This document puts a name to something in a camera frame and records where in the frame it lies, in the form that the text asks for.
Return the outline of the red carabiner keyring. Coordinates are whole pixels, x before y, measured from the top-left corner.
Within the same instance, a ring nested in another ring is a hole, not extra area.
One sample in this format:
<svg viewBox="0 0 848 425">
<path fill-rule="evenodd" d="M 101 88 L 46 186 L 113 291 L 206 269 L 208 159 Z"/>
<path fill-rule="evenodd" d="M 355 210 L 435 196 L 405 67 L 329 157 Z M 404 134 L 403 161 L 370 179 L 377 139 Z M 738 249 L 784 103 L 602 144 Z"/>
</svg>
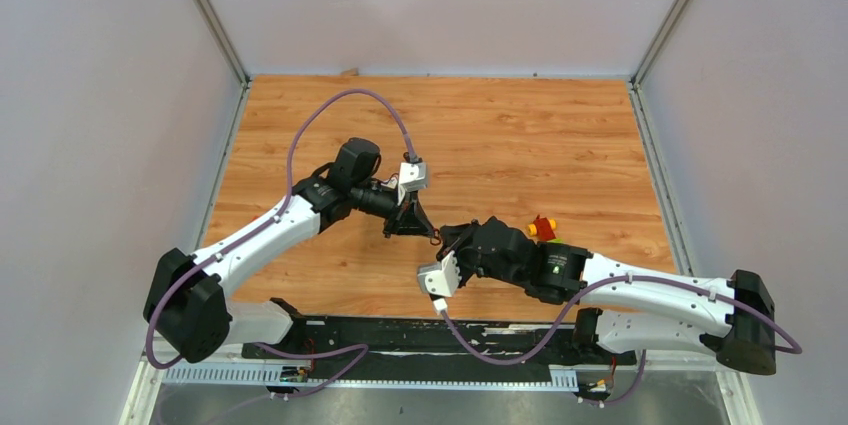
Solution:
<svg viewBox="0 0 848 425">
<path fill-rule="evenodd" d="M 442 244 L 442 238 L 438 230 L 434 230 L 432 236 L 429 238 L 429 243 L 433 246 L 438 246 Z"/>
</svg>

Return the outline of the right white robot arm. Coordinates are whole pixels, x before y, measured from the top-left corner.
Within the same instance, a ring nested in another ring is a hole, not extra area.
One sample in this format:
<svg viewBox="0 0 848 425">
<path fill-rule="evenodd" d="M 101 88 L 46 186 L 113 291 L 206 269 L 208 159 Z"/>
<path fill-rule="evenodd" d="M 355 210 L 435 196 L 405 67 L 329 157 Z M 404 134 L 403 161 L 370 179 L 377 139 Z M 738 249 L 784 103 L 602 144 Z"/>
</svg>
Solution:
<svg viewBox="0 0 848 425">
<path fill-rule="evenodd" d="M 626 264 L 563 243 L 549 220 L 528 231 L 490 217 L 439 230 L 441 248 L 417 279 L 438 314 L 473 277 L 516 286 L 543 303 L 580 308 L 571 348 L 584 362 L 608 352 L 686 351 L 733 370 L 776 372 L 775 304 L 761 276 L 691 277 Z"/>
</svg>

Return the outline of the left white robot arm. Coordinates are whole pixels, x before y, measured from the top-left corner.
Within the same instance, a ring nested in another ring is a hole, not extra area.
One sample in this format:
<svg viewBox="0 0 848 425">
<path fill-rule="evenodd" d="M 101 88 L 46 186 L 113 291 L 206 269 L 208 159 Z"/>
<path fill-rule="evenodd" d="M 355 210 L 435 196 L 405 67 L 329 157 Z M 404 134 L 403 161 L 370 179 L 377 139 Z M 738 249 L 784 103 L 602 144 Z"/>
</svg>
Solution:
<svg viewBox="0 0 848 425">
<path fill-rule="evenodd" d="M 189 363 L 232 344 L 263 343 L 283 358 L 298 356 L 307 334 L 282 305 L 229 299 L 284 252 L 353 211 L 383 219 L 385 237 L 436 239 L 438 233 L 418 199 L 429 184 L 425 161 L 406 154 L 397 174 L 387 181 L 375 176 L 381 162 L 375 143 L 351 138 L 334 161 L 298 181 L 280 202 L 242 229 L 193 252 L 166 252 L 143 307 L 146 344 L 151 346 L 160 335 Z"/>
</svg>

